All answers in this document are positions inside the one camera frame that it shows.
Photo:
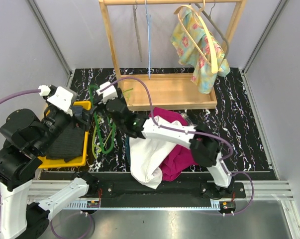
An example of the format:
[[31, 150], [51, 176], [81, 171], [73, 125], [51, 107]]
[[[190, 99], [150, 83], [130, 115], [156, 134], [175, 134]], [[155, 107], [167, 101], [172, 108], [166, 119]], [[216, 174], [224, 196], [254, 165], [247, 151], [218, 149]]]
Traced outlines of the dark green hanger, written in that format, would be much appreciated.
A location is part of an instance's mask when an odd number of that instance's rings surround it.
[[[94, 158], [97, 159], [96, 153], [109, 154], [113, 150], [113, 148], [114, 148], [114, 136], [115, 136], [114, 131], [116, 129], [116, 126], [115, 126], [114, 123], [110, 124], [110, 119], [109, 119], [109, 117], [107, 117], [108, 126], [110, 127], [110, 133], [107, 136], [107, 138], [105, 140], [103, 140], [102, 136], [101, 136], [101, 130], [100, 130], [100, 122], [101, 122], [102, 117], [99, 116], [98, 113], [94, 113], [93, 117], [94, 117], [94, 121], [95, 121], [95, 128], [94, 128], [93, 138], [95, 138], [96, 135], [98, 136], [99, 145], [92, 142], [92, 151], [93, 151]], [[107, 142], [110, 138], [111, 138], [110, 147], [108, 149], [105, 149], [105, 146], [106, 146], [106, 144], [107, 144]]]

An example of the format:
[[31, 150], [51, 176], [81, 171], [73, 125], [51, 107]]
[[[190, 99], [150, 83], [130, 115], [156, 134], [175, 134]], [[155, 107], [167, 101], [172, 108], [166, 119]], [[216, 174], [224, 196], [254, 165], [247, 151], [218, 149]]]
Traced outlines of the lime green hanger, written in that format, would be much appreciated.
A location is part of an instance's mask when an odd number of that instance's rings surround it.
[[114, 121], [106, 115], [104, 110], [93, 114], [93, 139], [91, 151], [95, 161], [101, 156], [110, 155], [117, 145], [116, 136], [123, 136], [122, 142], [126, 141], [127, 135], [121, 131]]

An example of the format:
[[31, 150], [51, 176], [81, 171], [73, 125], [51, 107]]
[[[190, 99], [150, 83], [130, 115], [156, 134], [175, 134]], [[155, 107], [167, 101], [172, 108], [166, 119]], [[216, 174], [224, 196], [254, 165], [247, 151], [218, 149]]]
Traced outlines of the white garment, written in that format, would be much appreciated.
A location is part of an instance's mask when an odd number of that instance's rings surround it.
[[177, 144], [149, 137], [130, 138], [130, 172], [139, 183], [157, 189], [162, 182], [159, 168]]

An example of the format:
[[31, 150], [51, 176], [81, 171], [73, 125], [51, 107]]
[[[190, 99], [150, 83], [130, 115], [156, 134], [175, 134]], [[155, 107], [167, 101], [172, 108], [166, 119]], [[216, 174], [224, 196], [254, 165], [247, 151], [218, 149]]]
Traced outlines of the navy plaid skirt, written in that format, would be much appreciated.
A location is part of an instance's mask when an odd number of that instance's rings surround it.
[[187, 122], [188, 126], [197, 126], [196, 122], [192, 120], [186, 113], [181, 113], [181, 116]]

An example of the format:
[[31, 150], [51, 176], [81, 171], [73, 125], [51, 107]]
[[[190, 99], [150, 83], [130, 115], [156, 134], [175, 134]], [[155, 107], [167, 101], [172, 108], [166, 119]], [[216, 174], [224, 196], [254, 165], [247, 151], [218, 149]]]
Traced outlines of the magenta dress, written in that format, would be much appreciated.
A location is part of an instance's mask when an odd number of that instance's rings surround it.
[[[177, 112], [154, 108], [153, 116], [160, 116], [169, 123], [178, 121], [182, 126], [188, 126], [181, 114]], [[162, 180], [168, 182], [174, 181], [183, 170], [192, 165], [198, 164], [194, 162], [190, 150], [176, 145], [159, 166], [162, 171]]]

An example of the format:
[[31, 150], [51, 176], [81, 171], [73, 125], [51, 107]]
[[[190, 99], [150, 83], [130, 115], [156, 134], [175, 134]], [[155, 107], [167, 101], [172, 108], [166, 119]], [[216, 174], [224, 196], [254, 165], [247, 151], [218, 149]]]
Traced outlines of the colourful floral shirt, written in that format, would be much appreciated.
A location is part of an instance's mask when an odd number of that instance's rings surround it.
[[216, 78], [230, 73], [224, 51], [206, 24], [189, 7], [182, 7], [177, 13], [179, 22], [171, 35], [179, 64], [194, 68], [191, 81], [202, 94], [211, 92]]

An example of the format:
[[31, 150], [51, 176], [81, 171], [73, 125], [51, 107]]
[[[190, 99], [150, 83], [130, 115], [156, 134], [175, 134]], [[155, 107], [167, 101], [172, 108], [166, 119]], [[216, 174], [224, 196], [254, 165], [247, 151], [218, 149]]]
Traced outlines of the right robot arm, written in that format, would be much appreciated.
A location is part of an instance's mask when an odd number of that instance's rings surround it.
[[180, 145], [189, 149], [194, 161], [209, 171], [218, 195], [228, 197], [234, 192], [234, 179], [220, 156], [220, 137], [205, 133], [197, 127], [135, 114], [128, 109], [124, 97], [118, 92], [97, 90], [97, 94], [96, 105], [104, 108], [120, 130], [130, 138], [145, 141], [135, 144], [130, 151], [131, 159], [136, 160], [136, 163], [131, 163], [130, 172], [139, 183], [156, 189], [163, 178], [158, 159], [167, 154], [168, 148]]

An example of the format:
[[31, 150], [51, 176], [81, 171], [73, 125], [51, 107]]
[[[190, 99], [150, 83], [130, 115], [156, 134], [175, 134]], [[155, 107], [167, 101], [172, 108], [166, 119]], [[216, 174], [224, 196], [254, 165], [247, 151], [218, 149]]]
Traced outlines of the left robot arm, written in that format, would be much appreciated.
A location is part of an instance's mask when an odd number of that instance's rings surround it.
[[0, 128], [5, 143], [0, 150], [0, 239], [36, 239], [51, 220], [79, 197], [93, 197], [98, 179], [80, 172], [59, 192], [37, 203], [27, 197], [41, 158], [68, 127], [88, 131], [90, 111], [72, 107], [69, 113], [50, 107], [43, 119], [32, 110], [12, 112]]

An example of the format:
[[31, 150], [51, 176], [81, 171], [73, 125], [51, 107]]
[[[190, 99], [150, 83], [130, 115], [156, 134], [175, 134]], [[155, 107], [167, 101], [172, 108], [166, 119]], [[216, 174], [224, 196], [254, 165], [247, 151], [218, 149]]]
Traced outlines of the light blue hanger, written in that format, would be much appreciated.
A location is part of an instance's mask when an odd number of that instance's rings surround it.
[[151, 15], [148, 11], [148, 4], [147, 0], [144, 1], [145, 5], [145, 15], [146, 15], [146, 22], [147, 22], [147, 39], [148, 39], [148, 79], [151, 78], [151, 33], [150, 33], [150, 20]]

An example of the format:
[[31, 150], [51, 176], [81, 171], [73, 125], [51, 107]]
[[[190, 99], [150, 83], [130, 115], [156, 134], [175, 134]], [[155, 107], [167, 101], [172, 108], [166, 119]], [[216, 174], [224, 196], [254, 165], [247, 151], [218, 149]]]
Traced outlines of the blue denim cloth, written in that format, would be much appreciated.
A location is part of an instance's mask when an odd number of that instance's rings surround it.
[[72, 107], [72, 111], [73, 111], [73, 115], [76, 118], [81, 118], [83, 115], [84, 108], [82, 106], [75, 105]]

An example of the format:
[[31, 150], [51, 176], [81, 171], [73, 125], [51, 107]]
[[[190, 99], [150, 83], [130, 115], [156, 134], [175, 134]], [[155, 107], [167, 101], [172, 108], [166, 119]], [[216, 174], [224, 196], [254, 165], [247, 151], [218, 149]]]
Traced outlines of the dark grey striped cloth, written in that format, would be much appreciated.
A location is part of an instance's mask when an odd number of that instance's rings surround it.
[[46, 158], [68, 163], [83, 155], [85, 131], [69, 125], [46, 151]]

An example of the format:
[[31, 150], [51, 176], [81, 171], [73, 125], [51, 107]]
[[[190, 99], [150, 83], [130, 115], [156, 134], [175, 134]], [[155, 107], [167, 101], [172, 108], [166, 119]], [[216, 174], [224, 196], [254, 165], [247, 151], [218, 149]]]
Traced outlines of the yellow plastic tray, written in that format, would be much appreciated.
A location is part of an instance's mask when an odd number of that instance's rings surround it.
[[[88, 101], [78, 101], [78, 102], [74, 103], [74, 106], [75, 105], [82, 106], [86, 110], [91, 109], [91, 103], [88, 102]], [[69, 125], [72, 125], [72, 127], [78, 127], [76, 125], [75, 116], [72, 117], [72, 120], [71, 120]], [[89, 132], [86, 131], [85, 139], [84, 139], [83, 155], [82, 156], [77, 157], [74, 160], [66, 163], [61, 159], [59, 159], [59, 160], [47, 159], [46, 155], [45, 155], [44, 157], [38, 157], [42, 161], [42, 164], [39, 166], [39, 168], [41, 168], [41, 169], [52, 169], [52, 168], [65, 168], [65, 167], [80, 167], [80, 166], [86, 165], [88, 137], [89, 137]]]

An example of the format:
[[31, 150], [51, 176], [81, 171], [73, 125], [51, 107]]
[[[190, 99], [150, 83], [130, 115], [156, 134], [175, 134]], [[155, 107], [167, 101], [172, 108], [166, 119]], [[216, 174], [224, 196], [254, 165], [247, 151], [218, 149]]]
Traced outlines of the wooden clothes rack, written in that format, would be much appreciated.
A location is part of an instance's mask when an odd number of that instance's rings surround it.
[[[180, 0], [174, 15], [178, 19], [177, 13], [184, 6], [192, 8], [198, 14], [206, 26], [210, 24], [202, 12], [195, 6], [201, 6], [203, 0]], [[135, 0], [101, 0], [99, 2], [103, 22], [111, 51], [112, 62], [118, 79], [118, 87], [122, 90], [127, 106], [132, 111], [148, 111], [152, 107], [164, 108], [167, 110], [182, 109], [214, 109], [217, 106], [217, 99], [214, 87], [208, 94], [202, 94], [198, 87], [191, 81], [193, 71], [188, 73], [162, 73], [157, 74], [151, 71], [151, 78], [148, 79], [148, 72], [140, 75], [123, 76], [120, 72], [116, 57], [114, 36], [111, 30], [108, 7], [110, 5], [135, 5]], [[138, 6], [144, 5], [144, 0], [137, 0]], [[242, 13], [245, 9], [246, 1], [235, 1], [227, 32], [224, 33], [229, 43], [236, 31]]]

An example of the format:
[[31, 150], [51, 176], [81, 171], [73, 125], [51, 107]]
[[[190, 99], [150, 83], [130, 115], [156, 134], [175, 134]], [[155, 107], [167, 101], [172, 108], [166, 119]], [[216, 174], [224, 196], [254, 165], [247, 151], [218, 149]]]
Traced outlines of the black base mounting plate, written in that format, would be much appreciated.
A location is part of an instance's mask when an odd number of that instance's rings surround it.
[[212, 206], [213, 201], [246, 199], [242, 183], [230, 185], [231, 192], [216, 186], [207, 172], [184, 172], [172, 181], [163, 181], [156, 189], [137, 182], [128, 173], [93, 173], [97, 178], [89, 197], [101, 192], [103, 208], [180, 208], [199, 209]]

